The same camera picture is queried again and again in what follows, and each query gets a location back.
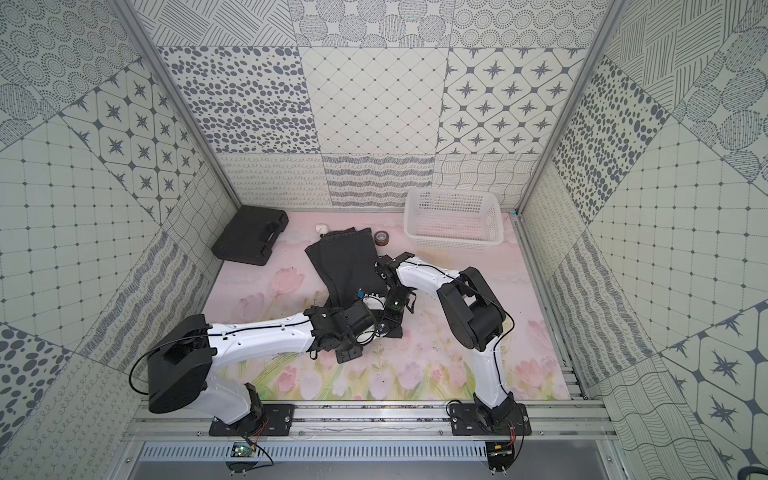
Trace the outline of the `dark grey long pants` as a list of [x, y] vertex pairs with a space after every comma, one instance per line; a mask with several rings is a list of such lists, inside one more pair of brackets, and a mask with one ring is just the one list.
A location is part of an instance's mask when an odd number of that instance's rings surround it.
[[388, 293], [375, 270], [378, 255], [370, 228], [329, 232], [305, 253], [328, 290], [327, 308], [348, 308], [359, 291], [380, 297]]

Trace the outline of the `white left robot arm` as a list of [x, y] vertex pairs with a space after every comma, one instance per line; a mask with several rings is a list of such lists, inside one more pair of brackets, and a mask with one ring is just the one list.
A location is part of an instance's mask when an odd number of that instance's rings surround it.
[[258, 394], [222, 377], [221, 371], [285, 353], [329, 351], [344, 363], [362, 355], [358, 337], [375, 323], [362, 301], [346, 309], [313, 306], [282, 319], [243, 325], [190, 316], [147, 352], [148, 410], [166, 414], [191, 408], [227, 425], [256, 418], [261, 410]]

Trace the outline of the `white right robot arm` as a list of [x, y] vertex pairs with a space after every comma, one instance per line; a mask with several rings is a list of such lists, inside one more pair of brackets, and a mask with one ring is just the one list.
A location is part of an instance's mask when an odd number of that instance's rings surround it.
[[408, 252], [395, 258], [382, 255], [375, 268], [391, 292], [402, 287], [440, 303], [454, 338], [469, 351], [476, 403], [487, 410], [507, 403], [509, 391], [502, 379], [499, 344], [506, 333], [508, 313], [480, 271], [474, 267], [444, 270]]

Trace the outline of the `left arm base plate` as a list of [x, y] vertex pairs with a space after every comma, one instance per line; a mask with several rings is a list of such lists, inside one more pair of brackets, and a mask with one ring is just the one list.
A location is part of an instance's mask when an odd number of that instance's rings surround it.
[[262, 406], [261, 415], [254, 413], [227, 425], [214, 418], [209, 435], [211, 437], [287, 437], [293, 422], [296, 406], [289, 403], [268, 403]]

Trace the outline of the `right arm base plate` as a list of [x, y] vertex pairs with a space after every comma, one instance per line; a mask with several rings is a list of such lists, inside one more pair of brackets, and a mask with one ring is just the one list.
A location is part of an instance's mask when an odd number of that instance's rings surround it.
[[450, 402], [446, 406], [446, 413], [454, 436], [532, 434], [527, 409], [518, 402], [505, 402], [495, 408]]

